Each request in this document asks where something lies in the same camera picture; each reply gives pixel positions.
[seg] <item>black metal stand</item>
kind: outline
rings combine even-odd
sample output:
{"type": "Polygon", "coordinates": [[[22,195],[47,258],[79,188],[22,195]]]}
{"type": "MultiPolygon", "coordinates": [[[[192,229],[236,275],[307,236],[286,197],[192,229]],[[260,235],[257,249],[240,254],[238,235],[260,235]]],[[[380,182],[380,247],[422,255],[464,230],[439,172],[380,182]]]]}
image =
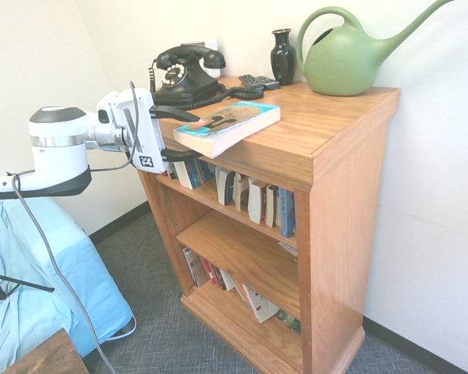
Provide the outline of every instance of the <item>black metal stand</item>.
{"type": "Polygon", "coordinates": [[[27,287],[32,287],[32,288],[37,288],[39,290],[46,291],[46,292],[53,292],[55,290],[55,288],[40,286],[39,284],[25,282],[24,280],[19,280],[19,279],[15,279],[15,278],[11,278],[11,277],[6,277],[4,275],[0,275],[0,279],[2,279],[3,281],[16,283],[16,286],[8,294],[6,294],[2,290],[2,287],[0,286],[0,301],[5,300],[6,298],[8,298],[20,285],[27,286],[27,287]]]}

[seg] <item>green watering can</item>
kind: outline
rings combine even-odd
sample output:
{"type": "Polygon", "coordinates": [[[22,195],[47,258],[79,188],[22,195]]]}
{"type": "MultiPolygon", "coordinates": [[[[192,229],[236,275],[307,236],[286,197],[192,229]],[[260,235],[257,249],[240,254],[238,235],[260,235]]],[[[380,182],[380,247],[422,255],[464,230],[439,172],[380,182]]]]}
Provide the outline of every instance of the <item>green watering can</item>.
{"type": "Polygon", "coordinates": [[[329,6],[312,13],[302,25],[296,40],[296,60],[307,82],[317,93],[335,96],[361,94],[373,86],[378,70],[387,57],[433,12],[453,0],[437,0],[400,34],[389,39],[367,35],[359,20],[349,11],[329,6]],[[324,32],[310,47],[303,61],[303,35],[319,16],[337,14],[343,25],[324,32]]]}

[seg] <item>black rotary telephone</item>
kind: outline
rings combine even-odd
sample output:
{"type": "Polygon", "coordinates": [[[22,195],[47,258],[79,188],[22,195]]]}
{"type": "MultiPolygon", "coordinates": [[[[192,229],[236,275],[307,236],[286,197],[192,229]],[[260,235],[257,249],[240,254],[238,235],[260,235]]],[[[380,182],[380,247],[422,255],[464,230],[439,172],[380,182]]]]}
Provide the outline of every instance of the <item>black rotary telephone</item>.
{"type": "Polygon", "coordinates": [[[149,68],[151,92],[156,104],[191,110],[219,102],[227,96],[243,100],[254,100],[264,96],[263,91],[244,87],[226,89],[200,66],[200,60],[209,69],[225,68],[222,53],[210,48],[183,45],[168,49],[154,60],[156,67],[165,70],[161,78],[161,89],[156,91],[154,68],[149,68]]]}

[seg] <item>remote control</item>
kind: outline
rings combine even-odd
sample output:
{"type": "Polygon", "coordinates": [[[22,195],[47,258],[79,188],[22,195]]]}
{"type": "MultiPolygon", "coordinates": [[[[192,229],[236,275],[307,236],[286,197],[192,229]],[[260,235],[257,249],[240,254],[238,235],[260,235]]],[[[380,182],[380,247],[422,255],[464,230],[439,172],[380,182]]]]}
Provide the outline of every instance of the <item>remote control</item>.
{"type": "Polygon", "coordinates": [[[244,76],[240,76],[239,80],[245,87],[255,90],[275,90],[279,87],[279,82],[277,80],[270,79],[266,76],[255,77],[251,74],[245,74],[244,76]]]}

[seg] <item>wooden bookshelf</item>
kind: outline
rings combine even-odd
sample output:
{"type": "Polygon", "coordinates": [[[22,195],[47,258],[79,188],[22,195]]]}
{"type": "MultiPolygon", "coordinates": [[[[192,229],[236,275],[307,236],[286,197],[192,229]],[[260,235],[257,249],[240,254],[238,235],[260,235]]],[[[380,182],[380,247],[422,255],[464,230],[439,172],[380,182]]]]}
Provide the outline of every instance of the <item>wooden bookshelf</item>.
{"type": "MultiPolygon", "coordinates": [[[[237,78],[222,78],[226,86],[237,78]]],[[[236,102],[194,110],[207,115],[236,102]]],[[[266,374],[343,374],[364,339],[362,318],[388,122],[399,90],[329,97],[306,83],[266,91],[281,121],[204,160],[295,193],[297,235],[255,224],[218,203],[215,181],[191,190],[140,171],[183,291],[182,303],[266,374]],[[279,244],[297,248],[298,263],[279,244]],[[184,245],[299,318],[302,335],[274,317],[260,324],[235,292],[194,285],[184,245]]],[[[165,145],[181,124],[160,120],[165,145]]]]}
{"type": "Polygon", "coordinates": [[[177,240],[300,319],[295,257],[277,241],[215,210],[177,240]]]}
{"type": "Polygon", "coordinates": [[[234,291],[213,284],[195,288],[182,303],[233,348],[265,372],[297,374],[303,371],[302,338],[276,318],[259,323],[234,291]]]}
{"type": "Polygon", "coordinates": [[[257,224],[253,222],[250,217],[248,216],[247,210],[238,211],[234,205],[234,202],[231,202],[228,205],[221,205],[218,203],[218,194],[217,194],[217,185],[215,184],[214,179],[210,179],[203,185],[197,187],[196,189],[188,189],[180,185],[178,179],[170,179],[163,175],[157,175],[156,179],[162,183],[163,185],[167,185],[168,187],[174,189],[175,191],[179,191],[182,194],[195,199],[196,201],[210,207],[211,209],[215,209],[218,212],[231,217],[250,228],[254,228],[259,232],[270,236],[271,238],[278,239],[280,242],[284,242],[286,244],[291,245],[293,248],[298,246],[297,241],[297,233],[292,235],[289,238],[285,238],[281,235],[281,228],[274,226],[273,228],[267,226],[264,222],[261,224],[257,224]]]}

